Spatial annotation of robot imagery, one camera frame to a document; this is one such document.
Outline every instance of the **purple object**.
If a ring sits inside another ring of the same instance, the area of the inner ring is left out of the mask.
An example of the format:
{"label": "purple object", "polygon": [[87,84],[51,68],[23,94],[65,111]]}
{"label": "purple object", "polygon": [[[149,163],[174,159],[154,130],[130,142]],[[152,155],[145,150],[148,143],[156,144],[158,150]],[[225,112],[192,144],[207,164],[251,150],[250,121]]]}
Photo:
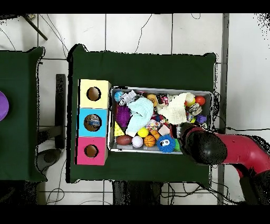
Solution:
{"label": "purple object", "polygon": [[196,121],[197,121],[198,123],[202,124],[202,123],[206,122],[206,120],[207,120],[206,116],[201,115],[201,114],[197,115]]}
{"label": "purple object", "polygon": [[7,98],[5,94],[3,94],[0,91],[0,121],[3,120],[5,116],[7,115],[8,108],[9,108],[9,105],[8,105]]}
{"label": "purple object", "polygon": [[130,117],[130,109],[127,106],[118,106],[118,112],[115,118],[117,124],[121,127],[127,127]]}

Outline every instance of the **stacked boxes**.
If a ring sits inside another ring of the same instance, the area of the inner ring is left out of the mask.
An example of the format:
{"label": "stacked boxes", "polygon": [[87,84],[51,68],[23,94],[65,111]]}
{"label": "stacked boxes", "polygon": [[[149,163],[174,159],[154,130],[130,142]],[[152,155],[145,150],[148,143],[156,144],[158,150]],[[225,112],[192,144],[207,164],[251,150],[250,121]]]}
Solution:
{"label": "stacked boxes", "polygon": [[75,164],[104,165],[108,156],[109,91],[105,80],[80,79]]}

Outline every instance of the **pink box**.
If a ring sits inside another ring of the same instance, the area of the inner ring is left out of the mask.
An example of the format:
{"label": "pink box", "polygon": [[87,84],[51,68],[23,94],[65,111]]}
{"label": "pink box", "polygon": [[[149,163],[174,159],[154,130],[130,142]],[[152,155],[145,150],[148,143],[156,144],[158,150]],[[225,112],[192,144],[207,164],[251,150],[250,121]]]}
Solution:
{"label": "pink box", "polygon": [[[108,149],[106,144],[106,137],[79,137],[77,150],[77,158],[75,164],[77,165],[104,165],[108,157]],[[93,145],[98,150],[95,157],[88,157],[85,154],[85,148]]]}

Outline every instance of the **yellow box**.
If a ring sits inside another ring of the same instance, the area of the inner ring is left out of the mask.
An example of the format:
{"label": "yellow box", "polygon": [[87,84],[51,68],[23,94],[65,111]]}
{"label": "yellow box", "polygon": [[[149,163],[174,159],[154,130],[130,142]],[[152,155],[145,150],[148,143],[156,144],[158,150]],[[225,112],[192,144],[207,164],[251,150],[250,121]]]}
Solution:
{"label": "yellow box", "polygon": [[[91,79],[80,79],[80,105],[81,108],[97,108],[107,109],[109,106],[109,91],[111,84],[106,80],[91,80]],[[91,97],[97,95],[99,92],[99,98],[92,100]]]}

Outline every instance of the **green table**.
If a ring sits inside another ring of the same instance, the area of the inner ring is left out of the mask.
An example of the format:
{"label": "green table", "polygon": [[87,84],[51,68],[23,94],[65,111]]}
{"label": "green table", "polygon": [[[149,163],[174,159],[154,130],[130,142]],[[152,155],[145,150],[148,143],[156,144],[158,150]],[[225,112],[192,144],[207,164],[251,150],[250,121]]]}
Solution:
{"label": "green table", "polygon": [[37,62],[43,48],[0,51],[0,91],[9,101],[0,122],[0,180],[46,181],[35,166]]}
{"label": "green table", "polygon": [[107,80],[112,86],[214,90],[216,56],[86,52],[76,44],[68,56],[67,181],[129,180],[200,182],[208,186],[209,166],[196,165],[184,155],[109,152],[105,166],[75,165],[78,79]]}

